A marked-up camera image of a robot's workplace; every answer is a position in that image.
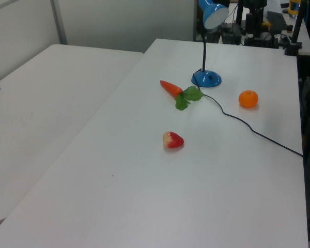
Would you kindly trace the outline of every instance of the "blue desk lamp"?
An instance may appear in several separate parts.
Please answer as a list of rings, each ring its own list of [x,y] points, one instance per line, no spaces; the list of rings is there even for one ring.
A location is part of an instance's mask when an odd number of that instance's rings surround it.
[[[199,0],[198,5],[203,11],[203,25],[206,29],[218,27],[225,21],[228,15],[228,8],[221,4],[215,4],[212,0]],[[203,40],[203,65],[202,70],[197,71],[192,76],[192,83],[200,87],[214,87],[222,82],[221,76],[213,71],[205,71],[206,65],[206,41],[201,27],[201,35]]]

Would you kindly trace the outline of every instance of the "white wall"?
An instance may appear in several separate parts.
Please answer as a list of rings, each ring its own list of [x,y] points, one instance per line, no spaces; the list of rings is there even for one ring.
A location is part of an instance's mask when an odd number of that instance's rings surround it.
[[[0,80],[58,43],[50,0],[18,0],[1,8]]]
[[[195,0],[55,0],[69,45],[145,52],[193,40]]]

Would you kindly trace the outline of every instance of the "tangerine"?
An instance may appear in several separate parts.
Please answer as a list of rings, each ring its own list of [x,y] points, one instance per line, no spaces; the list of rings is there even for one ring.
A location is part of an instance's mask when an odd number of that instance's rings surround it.
[[[252,90],[245,90],[239,96],[240,105],[247,108],[252,108],[257,105],[258,95]]]

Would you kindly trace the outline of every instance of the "toy fruit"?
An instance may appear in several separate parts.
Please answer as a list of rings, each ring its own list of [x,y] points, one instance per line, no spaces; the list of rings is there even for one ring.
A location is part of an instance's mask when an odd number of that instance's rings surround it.
[[[191,104],[188,100],[198,101],[203,97],[203,93],[195,86],[190,86],[183,91],[178,86],[167,81],[161,80],[160,82],[162,87],[175,98],[176,108],[179,110],[184,110]]]
[[[174,132],[163,134],[163,145],[166,148],[177,148],[184,144],[184,139]]]
[[[247,108],[252,108],[257,105],[258,95],[252,90],[246,90],[239,96],[240,105]]]

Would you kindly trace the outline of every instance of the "red strawberry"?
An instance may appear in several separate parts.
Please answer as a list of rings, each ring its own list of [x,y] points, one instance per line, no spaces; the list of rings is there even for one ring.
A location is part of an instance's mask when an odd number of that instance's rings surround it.
[[[163,144],[166,148],[177,148],[184,144],[184,139],[174,132],[163,134]]]

